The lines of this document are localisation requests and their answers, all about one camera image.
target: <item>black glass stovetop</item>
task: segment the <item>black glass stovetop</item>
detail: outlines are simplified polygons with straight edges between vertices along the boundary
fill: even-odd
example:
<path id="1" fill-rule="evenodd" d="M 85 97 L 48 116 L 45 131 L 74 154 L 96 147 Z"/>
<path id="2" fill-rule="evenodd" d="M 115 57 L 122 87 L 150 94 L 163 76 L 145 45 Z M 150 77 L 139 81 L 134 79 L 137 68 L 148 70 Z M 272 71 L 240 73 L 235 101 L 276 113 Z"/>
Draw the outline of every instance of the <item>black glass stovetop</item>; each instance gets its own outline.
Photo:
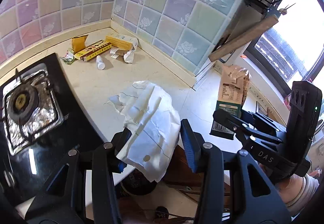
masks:
<path id="1" fill-rule="evenodd" d="M 14 156 L 9 153 L 4 125 L 0 122 L 0 183 L 5 196 L 13 206 L 35 196 L 55 165 L 70 149 L 89 151 L 103 143 L 74 98 L 55 53 L 19 70 L 19 73 L 22 74 L 40 63 L 45 63 L 47 67 L 64 122 Z M 12 77 L 0 86 L 0 106 L 4 86 L 14 79 Z M 34 157 L 36 170 L 34 162 L 30 161 L 31 155 Z M 4 172 L 13 175 L 12 187 L 9 187 Z"/>

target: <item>barcode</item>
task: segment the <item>barcode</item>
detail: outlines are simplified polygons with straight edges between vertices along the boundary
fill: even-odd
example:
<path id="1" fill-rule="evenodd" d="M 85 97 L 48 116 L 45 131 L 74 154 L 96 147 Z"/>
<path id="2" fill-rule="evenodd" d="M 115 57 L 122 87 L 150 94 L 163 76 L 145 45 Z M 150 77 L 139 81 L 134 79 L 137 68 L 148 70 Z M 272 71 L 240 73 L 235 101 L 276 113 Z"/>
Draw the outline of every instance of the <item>barcode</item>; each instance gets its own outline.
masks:
<path id="1" fill-rule="evenodd" d="M 222 133 L 234 134 L 233 131 L 231 131 L 230 129 L 222 126 L 221 124 L 215 121 L 213 121 L 212 130 L 222 132 Z"/>

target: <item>gas stove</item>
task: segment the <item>gas stove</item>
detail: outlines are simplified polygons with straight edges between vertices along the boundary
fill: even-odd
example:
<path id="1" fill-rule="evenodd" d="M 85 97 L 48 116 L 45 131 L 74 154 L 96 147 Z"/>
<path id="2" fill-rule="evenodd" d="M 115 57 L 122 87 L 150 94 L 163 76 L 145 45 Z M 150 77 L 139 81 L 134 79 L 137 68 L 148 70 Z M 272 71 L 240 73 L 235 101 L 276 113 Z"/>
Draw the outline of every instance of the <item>gas stove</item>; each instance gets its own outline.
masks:
<path id="1" fill-rule="evenodd" d="M 70 149 L 103 143 L 64 77 L 55 53 L 0 86 L 0 189 L 13 206 L 36 195 Z"/>

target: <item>tiled wall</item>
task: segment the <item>tiled wall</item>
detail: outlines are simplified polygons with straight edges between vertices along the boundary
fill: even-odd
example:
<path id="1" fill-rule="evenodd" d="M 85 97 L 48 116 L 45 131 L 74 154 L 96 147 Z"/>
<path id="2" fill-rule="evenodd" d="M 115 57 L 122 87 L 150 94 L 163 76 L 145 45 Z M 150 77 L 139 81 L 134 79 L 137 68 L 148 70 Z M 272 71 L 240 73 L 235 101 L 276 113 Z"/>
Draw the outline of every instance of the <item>tiled wall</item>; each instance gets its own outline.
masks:
<path id="1" fill-rule="evenodd" d="M 0 63 L 57 32 L 111 18 L 114 0 L 3 0 Z"/>
<path id="2" fill-rule="evenodd" d="M 197 74 L 242 0 L 115 0 L 112 18 Z"/>

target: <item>yellow box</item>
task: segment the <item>yellow box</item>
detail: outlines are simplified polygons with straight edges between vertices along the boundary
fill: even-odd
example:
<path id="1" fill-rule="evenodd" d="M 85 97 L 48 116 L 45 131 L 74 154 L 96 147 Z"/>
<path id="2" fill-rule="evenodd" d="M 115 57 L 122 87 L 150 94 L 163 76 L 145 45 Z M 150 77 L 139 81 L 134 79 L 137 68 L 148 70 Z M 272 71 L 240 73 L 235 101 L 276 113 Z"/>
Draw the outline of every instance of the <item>yellow box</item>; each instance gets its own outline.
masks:
<path id="1" fill-rule="evenodd" d="M 111 42 L 99 40 L 74 54 L 74 57 L 78 60 L 88 61 L 109 49 L 111 49 Z"/>
<path id="2" fill-rule="evenodd" d="M 136 38 L 125 36 L 118 33 L 112 33 L 106 36 L 106 41 L 111 42 L 111 45 L 122 50 L 131 50 L 133 43 L 138 44 Z"/>

